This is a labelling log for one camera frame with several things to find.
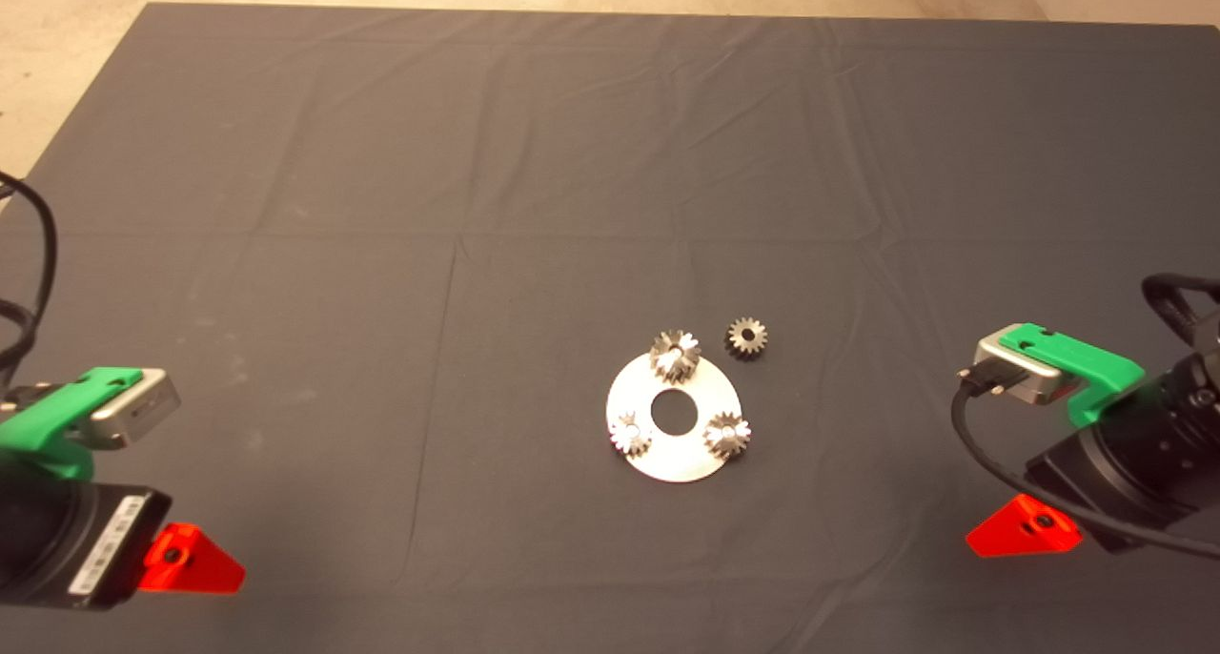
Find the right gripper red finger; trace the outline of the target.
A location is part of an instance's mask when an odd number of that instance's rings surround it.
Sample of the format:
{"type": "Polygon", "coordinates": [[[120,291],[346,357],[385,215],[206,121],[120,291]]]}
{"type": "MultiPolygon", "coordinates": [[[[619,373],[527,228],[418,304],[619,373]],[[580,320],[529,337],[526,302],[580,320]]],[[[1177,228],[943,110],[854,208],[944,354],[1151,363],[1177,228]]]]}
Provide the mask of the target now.
{"type": "Polygon", "coordinates": [[[1072,552],[1085,541],[1078,523],[1032,495],[1017,494],[965,536],[976,558],[1033,558],[1072,552]]]}

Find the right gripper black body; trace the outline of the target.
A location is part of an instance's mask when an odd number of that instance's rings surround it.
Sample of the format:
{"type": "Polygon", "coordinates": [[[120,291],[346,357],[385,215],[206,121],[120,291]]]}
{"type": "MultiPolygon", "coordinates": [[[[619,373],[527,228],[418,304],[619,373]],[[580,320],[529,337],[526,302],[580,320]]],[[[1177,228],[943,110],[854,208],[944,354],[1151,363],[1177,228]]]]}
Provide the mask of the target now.
{"type": "Polygon", "coordinates": [[[1218,508],[1218,401],[1131,397],[1028,460],[1026,480],[1110,519],[1165,531],[1218,508]]]}

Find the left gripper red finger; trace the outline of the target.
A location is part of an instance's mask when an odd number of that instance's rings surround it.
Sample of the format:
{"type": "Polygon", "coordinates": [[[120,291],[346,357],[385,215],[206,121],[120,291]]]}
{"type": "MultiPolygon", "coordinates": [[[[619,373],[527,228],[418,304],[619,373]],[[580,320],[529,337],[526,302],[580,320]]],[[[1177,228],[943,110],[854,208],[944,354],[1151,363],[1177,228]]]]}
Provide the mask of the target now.
{"type": "Polygon", "coordinates": [[[232,595],[246,569],[195,523],[167,523],[143,560],[138,589],[149,593],[232,595]]]}

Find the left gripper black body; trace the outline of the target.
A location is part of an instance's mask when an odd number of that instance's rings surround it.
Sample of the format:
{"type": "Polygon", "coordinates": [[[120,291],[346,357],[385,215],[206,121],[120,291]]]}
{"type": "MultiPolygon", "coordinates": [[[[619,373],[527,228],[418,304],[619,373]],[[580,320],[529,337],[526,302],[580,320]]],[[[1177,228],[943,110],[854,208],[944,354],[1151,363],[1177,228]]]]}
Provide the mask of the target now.
{"type": "Polygon", "coordinates": [[[2,604],[109,610],[129,602],[171,506],[151,486],[2,480],[2,604]]]}

